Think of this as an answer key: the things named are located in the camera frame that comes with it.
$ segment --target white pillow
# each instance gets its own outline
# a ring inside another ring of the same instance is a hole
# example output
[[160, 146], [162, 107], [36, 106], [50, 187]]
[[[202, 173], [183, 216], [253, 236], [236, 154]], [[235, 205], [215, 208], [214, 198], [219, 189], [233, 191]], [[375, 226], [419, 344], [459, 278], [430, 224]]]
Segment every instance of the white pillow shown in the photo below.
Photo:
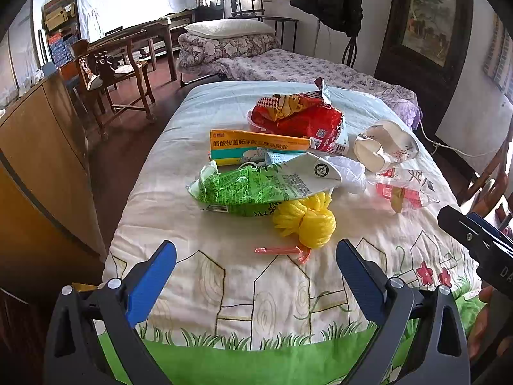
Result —
[[196, 36], [206, 39], [227, 39], [246, 35], [274, 34], [274, 29], [258, 20], [220, 19], [192, 23], [184, 29]]

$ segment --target round black logo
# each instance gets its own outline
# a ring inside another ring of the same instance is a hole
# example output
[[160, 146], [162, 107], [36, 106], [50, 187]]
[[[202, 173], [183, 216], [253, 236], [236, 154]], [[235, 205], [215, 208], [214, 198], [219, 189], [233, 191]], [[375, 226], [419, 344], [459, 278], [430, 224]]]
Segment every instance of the round black logo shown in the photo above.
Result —
[[326, 164], [317, 164], [314, 168], [314, 172], [317, 176], [327, 176], [329, 172], [328, 165]]

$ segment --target landscape painting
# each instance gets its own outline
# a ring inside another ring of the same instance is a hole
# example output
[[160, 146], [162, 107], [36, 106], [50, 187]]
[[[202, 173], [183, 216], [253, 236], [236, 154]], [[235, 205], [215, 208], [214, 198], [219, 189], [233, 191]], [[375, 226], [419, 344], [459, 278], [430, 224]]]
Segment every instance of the landscape painting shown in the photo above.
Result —
[[456, 0], [411, 0], [402, 44], [444, 66], [455, 12]]

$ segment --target bed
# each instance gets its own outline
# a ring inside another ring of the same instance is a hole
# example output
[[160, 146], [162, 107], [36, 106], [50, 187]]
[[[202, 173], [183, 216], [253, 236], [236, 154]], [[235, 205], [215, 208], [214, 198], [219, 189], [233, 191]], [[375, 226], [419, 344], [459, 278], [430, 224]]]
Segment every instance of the bed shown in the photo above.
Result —
[[280, 49], [274, 35], [206, 39], [184, 33], [177, 69], [186, 74], [222, 75], [230, 81], [284, 81], [312, 83], [322, 76], [332, 87], [366, 92], [388, 105], [411, 129], [422, 111], [416, 94], [399, 85], [379, 81], [347, 65]]
[[[313, 84], [271, 81], [201, 85], [189, 93], [148, 155], [112, 240], [103, 279], [125, 276], [164, 239], [176, 245], [176, 268], [148, 320], [137, 326], [173, 383], [339, 383], [375, 329], [336, 265], [334, 250], [343, 238], [389, 277], [427, 289], [451, 286], [466, 328], [480, 309], [475, 261], [437, 225], [442, 206], [457, 208], [455, 197], [419, 141], [419, 155], [403, 165], [429, 175], [440, 203], [395, 214], [376, 208], [369, 189], [360, 195], [336, 189], [330, 205], [336, 231], [305, 265], [289, 256], [254, 253], [265, 245], [296, 244], [291, 237], [279, 238], [270, 216], [199, 209], [185, 186], [208, 162], [209, 130], [248, 130], [246, 112], [261, 96], [314, 89]], [[380, 119], [408, 130], [372, 95], [340, 88], [332, 88], [331, 95], [346, 115], [351, 144]], [[126, 382], [104, 330], [97, 322], [112, 370]], [[388, 381], [397, 377], [412, 330], [404, 335]]]

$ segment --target wooden floor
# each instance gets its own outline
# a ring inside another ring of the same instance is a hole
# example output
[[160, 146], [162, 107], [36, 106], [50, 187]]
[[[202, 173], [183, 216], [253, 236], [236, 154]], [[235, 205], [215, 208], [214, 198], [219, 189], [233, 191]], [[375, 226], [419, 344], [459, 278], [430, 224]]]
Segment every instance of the wooden floor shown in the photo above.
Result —
[[[88, 128], [94, 203], [107, 249], [146, 157], [169, 119], [192, 88], [202, 83], [219, 80], [216, 77], [209, 78], [180, 88], [180, 81], [170, 82], [165, 58], [157, 61], [156, 71], [149, 72], [148, 76], [156, 99], [155, 104], [150, 106], [156, 116], [155, 123], [149, 122], [144, 112], [128, 111], [113, 121], [108, 128], [109, 139], [102, 141], [93, 120], [90, 117], [85, 120]], [[135, 78], [121, 82], [117, 86], [118, 90], [110, 93], [114, 103], [138, 98]], [[427, 146], [427, 149], [430, 152], [433, 151], [432, 146]], [[436, 154], [433, 159], [456, 194], [465, 185], [465, 178], [439, 154]]]

